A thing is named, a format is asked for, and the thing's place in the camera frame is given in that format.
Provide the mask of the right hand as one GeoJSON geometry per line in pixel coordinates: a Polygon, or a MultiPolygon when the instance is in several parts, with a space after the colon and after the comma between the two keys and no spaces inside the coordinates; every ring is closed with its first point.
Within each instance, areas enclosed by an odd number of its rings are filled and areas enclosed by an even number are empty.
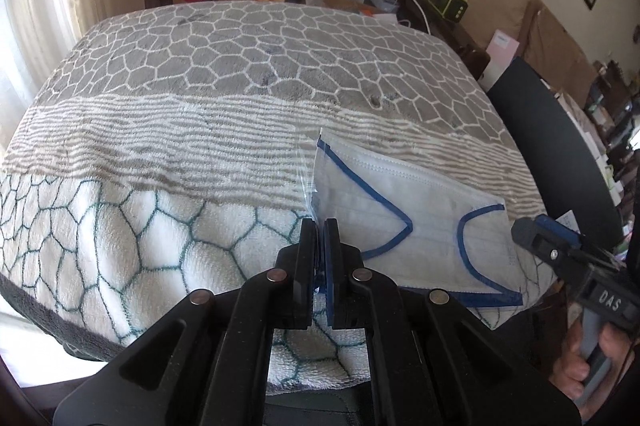
{"type": "MultiPolygon", "coordinates": [[[[582,322],[576,320],[568,329],[561,356],[554,362],[550,376],[550,382],[572,399],[580,398],[584,394],[584,382],[590,371],[589,364],[579,354],[583,337],[582,322]]],[[[594,410],[611,394],[618,374],[628,370],[630,362],[634,360],[634,347],[639,342],[630,339],[615,326],[605,324],[599,334],[598,344],[605,357],[611,361],[611,368],[587,401],[594,410]]]]}

